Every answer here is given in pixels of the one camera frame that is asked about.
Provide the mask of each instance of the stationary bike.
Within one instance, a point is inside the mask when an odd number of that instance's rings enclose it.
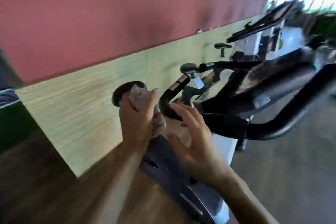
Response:
[[[227,41],[233,42],[276,25],[286,17],[294,4],[286,2],[275,8],[255,24],[233,34]],[[205,89],[186,100],[199,110],[214,134],[239,140],[278,138],[290,131],[317,100],[334,93],[335,49],[328,44],[314,42],[311,46],[270,61],[219,61],[199,66],[190,63],[182,65],[183,75],[159,99],[160,110],[166,117],[181,121],[182,118],[170,108],[169,103],[187,87],[191,77],[213,69],[218,69],[216,73],[220,73],[221,69],[232,69],[228,82],[219,91],[211,92],[221,81],[213,76],[215,79],[210,80]],[[134,84],[146,87],[142,82],[123,84],[115,90],[112,102],[119,106],[122,94]],[[298,89],[300,91],[273,120],[264,124],[251,122],[251,116]],[[185,175],[183,166],[164,137],[159,136],[150,141],[140,169],[158,182],[196,221],[206,224],[228,221],[228,208],[220,195]]]

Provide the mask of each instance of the person's right hand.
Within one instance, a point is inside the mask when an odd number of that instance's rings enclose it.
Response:
[[[182,117],[191,136],[191,147],[187,148],[175,134],[168,134],[174,152],[185,170],[195,179],[212,187],[229,179],[233,170],[226,161],[218,158],[211,131],[196,108],[171,104],[170,107]]]

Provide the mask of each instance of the floor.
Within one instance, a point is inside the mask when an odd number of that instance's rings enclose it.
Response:
[[[255,121],[271,118],[282,103]],[[328,99],[287,136],[249,142],[232,166],[280,223],[331,223],[336,219],[336,99]],[[116,150],[76,179],[36,130],[0,157],[1,223],[84,223],[114,174]],[[191,223],[160,187],[138,171],[118,224]]]

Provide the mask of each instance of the pink wall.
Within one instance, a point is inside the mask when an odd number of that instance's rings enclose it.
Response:
[[[0,46],[26,83],[262,11],[265,0],[0,0]]]

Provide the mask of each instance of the green turf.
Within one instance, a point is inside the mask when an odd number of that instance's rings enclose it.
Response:
[[[39,126],[22,102],[0,109],[0,153],[16,146]]]

